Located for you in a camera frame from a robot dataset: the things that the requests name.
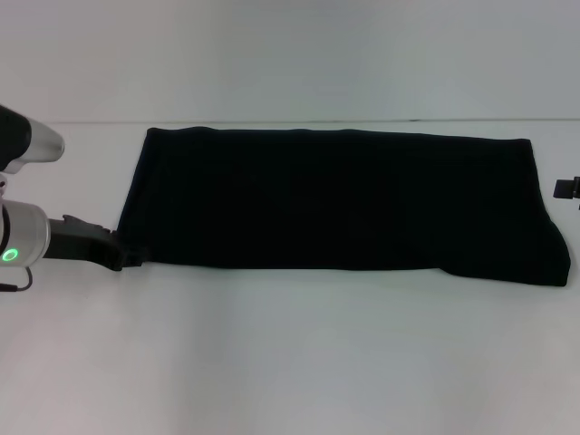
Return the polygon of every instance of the green led light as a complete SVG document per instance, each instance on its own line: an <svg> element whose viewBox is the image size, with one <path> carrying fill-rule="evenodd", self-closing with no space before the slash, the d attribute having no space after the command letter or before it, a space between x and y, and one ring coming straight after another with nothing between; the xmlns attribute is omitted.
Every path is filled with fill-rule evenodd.
<svg viewBox="0 0 580 435"><path fill-rule="evenodd" d="M18 249L8 249L2 254L2 261L12 261L18 257Z"/></svg>

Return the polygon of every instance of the black cloth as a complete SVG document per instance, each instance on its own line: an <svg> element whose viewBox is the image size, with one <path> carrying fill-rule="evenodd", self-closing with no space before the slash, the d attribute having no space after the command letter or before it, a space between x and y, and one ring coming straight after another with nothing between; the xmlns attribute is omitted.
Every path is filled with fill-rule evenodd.
<svg viewBox="0 0 580 435"><path fill-rule="evenodd" d="M118 235L150 260L565 285L529 140L150 129Z"/></svg>

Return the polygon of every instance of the cable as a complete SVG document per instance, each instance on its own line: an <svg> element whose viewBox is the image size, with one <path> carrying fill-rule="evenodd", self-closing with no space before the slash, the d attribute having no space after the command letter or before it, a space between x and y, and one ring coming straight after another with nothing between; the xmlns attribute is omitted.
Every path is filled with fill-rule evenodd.
<svg viewBox="0 0 580 435"><path fill-rule="evenodd" d="M26 267L26 274L28 275L28 284L24 287L19 287L18 285L11 285L11 284L0 284L0 292L23 292L24 290L28 290L30 287L33 286L33 271L30 270L30 267Z"/></svg>

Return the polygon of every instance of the white surface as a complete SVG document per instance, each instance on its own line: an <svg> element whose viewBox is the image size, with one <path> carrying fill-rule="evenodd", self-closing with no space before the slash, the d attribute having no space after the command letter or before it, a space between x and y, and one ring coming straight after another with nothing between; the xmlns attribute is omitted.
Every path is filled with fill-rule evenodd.
<svg viewBox="0 0 580 435"><path fill-rule="evenodd" d="M40 121L580 118L574 0L4 0Z"/></svg>
<svg viewBox="0 0 580 435"><path fill-rule="evenodd" d="M54 127L63 159L9 196L115 227L146 126ZM577 175L580 122L308 127L530 138L569 287L43 260L33 289L0 295L3 434L577 434L580 212L551 193Z"/></svg>

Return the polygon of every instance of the black towel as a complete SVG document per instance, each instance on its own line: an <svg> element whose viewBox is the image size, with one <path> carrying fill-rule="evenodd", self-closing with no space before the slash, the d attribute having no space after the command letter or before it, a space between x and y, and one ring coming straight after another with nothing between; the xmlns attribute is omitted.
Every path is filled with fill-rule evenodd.
<svg viewBox="0 0 580 435"><path fill-rule="evenodd" d="M529 140L150 129L119 224L150 260L565 285Z"/></svg>

